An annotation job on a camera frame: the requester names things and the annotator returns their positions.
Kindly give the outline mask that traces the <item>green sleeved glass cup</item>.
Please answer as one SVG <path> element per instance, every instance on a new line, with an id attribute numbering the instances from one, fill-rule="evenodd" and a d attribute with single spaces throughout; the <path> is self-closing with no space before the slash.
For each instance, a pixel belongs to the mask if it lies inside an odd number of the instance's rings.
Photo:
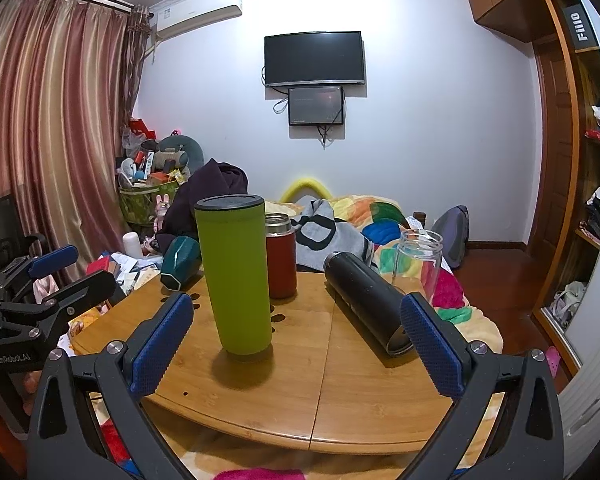
<path id="1" fill-rule="evenodd" d="M 264 199 L 219 195 L 196 203 L 204 276 L 224 350 L 253 356 L 271 344 Z"/>

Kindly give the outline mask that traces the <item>teal faceted cup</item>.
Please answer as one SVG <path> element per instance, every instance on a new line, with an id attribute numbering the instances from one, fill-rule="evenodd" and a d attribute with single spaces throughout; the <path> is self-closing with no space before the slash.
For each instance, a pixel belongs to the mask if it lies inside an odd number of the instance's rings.
<path id="1" fill-rule="evenodd" d="M 178 292 L 193 279 L 200 265 L 199 243 L 189 236 L 175 237 L 163 257 L 160 282 L 166 289 Z"/>

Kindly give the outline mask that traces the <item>black mesh office chair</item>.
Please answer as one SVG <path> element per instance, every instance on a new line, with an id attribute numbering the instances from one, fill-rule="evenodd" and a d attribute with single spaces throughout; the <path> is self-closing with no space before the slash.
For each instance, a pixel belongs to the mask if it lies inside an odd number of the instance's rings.
<path id="1" fill-rule="evenodd" d="M 48 243 L 43 234 L 24 234 L 14 196 L 0 197 L 0 271 L 15 258 L 46 252 Z"/>

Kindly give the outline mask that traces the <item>black cylinder bottle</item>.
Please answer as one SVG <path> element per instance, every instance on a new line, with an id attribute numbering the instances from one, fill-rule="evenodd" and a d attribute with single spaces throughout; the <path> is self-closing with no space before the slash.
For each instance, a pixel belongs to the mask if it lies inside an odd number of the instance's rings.
<path id="1" fill-rule="evenodd" d="M 358 317 L 388 356 L 413 348 L 400 320 L 403 294 L 350 252 L 334 252 L 324 262 L 329 286 Z"/>

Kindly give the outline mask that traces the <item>clear glass jar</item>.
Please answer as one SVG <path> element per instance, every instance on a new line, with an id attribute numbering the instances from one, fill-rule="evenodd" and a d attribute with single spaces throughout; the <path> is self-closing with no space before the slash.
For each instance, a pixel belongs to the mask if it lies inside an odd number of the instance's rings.
<path id="1" fill-rule="evenodd" d="M 403 232 L 393 259 L 391 284 L 404 294 L 420 292 L 434 298 L 442 267 L 442 237 L 425 229 Z"/>

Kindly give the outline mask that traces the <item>pink slipper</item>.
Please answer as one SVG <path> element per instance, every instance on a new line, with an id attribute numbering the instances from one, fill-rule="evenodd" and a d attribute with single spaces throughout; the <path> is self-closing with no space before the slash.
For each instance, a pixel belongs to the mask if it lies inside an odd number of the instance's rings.
<path id="1" fill-rule="evenodd" d="M 553 378 L 556 378 L 562 357 L 560 356 L 560 353 L 557 350 L 557 348 L 554 346 L 548 347 L 544 354 L 547 365 L 550 368 L 550 374 Z"/>

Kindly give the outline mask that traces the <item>round wooden folding table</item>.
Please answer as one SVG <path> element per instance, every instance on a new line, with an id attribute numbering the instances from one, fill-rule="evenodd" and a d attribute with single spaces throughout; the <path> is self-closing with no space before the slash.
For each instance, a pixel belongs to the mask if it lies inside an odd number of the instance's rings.
<path id="1" fill-rule="evenodd" d="M 153 404 L 253 442 L 329 454 L 420 450 L 451 406 L 416 352 L 388 358 L 328 290 L 301 273 L 298 294 L 276 302 L 272 346 L 242 360 L 220 344 L 206 281 Z"/>

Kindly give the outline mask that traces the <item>grey backpack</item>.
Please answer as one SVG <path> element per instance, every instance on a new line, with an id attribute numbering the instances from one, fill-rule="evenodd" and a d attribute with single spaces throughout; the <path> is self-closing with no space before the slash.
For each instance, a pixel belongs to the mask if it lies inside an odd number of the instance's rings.
<path id="1" fill-rule="evenodd" d="M 445 211 L 432 230 L 442 237 L 442 254 L 451 269 L 458 269 L 465 258 L 469 238 L 469 212 L 465 205 Z"/>

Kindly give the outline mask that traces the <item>green basket of toys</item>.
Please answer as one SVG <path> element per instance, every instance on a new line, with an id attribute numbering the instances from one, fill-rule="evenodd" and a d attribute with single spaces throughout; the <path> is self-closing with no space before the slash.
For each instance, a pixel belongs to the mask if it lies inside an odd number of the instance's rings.
<path id="1" fill-rule="evenodd" d="M 159 139 L 140 118 L 129 120 L 122 148 L 117 182 L 123 219 L 134 230 L 152 228 L 158 215 L 166 212 L 166 203 L 204 164 L 204 152 L 180 130 Z"/>

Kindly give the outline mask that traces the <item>grey black sweater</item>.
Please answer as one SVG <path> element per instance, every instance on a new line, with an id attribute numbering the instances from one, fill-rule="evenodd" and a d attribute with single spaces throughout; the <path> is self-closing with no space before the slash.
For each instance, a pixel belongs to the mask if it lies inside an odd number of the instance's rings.
<path id="1" fill-rule="evenodd" d="M 372 264 L 373 243 L 350 222 L 338 219 L 327 200 L 312 200 L 290 222 L 299 271 L 323 272 L 325 260 L 334 252 L 350 252 L 368 266 Z"/>

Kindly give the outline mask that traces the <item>pink striped curtain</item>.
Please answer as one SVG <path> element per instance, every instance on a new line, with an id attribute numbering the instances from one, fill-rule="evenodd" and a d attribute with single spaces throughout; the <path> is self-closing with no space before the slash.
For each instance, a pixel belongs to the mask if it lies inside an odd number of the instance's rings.
<path id="1" fill-rule="evenodd" d="M 145 15 L 88 0 L 0 3 L 0 197 L 15 199 L 24 232 L 76 246 L 66 281 L 121 247 L 116 159 Z"/>

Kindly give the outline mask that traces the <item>dark purple jacket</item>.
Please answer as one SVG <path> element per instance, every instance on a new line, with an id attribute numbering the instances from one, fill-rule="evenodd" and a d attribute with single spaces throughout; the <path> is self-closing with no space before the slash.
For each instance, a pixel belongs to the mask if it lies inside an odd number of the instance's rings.
<path id="1" fill-rule="evenodd" d="M 195 206 L 200 200 L 247 192 L 248 178 L 244 170 L 228 162 L 210 159 L 194 171 L 175 193 L 173 202 L 164 216 L 162 228 L 156 234 L 159 252 L 165 255 L 178 236 L 198 240 Z"/>

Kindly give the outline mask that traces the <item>yellow foam arch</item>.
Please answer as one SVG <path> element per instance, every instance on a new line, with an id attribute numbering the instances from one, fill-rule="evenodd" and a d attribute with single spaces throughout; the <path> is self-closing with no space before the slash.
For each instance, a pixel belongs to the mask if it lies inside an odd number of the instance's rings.
<path id="1" fill-rule="evenodd" d="M 294 182 L 286 188 L 279 200 L 282 203 L 292 203 L 302 192 L 310 192 L 322 200 L 329 200 L 332 198 L 332 193 L 329 192 L 328 188 L 326 188 L 322 182 L 314 178 L 302 177 L 294 180 Z"/>

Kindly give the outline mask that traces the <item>white air conditioner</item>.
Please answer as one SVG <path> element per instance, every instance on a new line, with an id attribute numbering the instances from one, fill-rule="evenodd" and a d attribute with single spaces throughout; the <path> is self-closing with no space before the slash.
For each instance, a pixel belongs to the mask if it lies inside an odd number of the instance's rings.
<path id="1" fill-rule="evenodd" d="M 154 11 L 155 44 L 242 15 L 242 0 L 174 0 Z"/>

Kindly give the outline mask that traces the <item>small wall monitor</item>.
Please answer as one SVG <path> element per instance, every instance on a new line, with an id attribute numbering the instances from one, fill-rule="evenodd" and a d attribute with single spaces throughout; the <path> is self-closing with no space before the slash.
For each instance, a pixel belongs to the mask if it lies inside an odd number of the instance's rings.
<path id="1" fill-rule="evenodd" d="M 291 126 L 341 126 L 344 95 L 340 86 L 294 87 L 288 91 Z"/>

